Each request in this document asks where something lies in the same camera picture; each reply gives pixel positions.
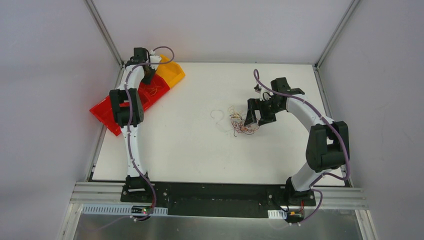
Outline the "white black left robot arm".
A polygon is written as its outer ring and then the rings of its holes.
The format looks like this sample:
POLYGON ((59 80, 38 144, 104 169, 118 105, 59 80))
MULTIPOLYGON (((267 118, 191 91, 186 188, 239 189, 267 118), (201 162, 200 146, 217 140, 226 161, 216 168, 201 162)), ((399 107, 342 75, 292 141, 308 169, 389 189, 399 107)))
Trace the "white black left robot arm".
POLYGON ((109 91, 113 119, 123 134, 127 157, 123 192, 133 193, 143 203, 152 198, 153 189, 149 186, 148 170, 139 151, 144 109, 138 88, 141 83, 151 82, 161 60, 153 50, 136 47, 124 65, 124 78, 116 89, 109 91))

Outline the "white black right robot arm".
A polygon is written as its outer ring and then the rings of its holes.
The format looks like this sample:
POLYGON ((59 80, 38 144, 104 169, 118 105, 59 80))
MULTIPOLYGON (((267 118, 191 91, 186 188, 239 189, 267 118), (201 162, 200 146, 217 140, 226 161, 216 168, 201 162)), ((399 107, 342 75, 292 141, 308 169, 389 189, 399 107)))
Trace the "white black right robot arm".
POLYGON ((342 181, 347 179, 332 173, 332 170, 349 163, 349 129, 344 121, 334 121, 321 114, 305 92, 290 87, 285 77, 272 80, 271 87, 258 80, 254 90, 259 97, 248 99, 244 126, 276 122, 276 114, 286 111, 296 117, 308 132, 306 163, 286 181, 283 196, 288 204, 296 205, 302 201, 324 176, 342 181))

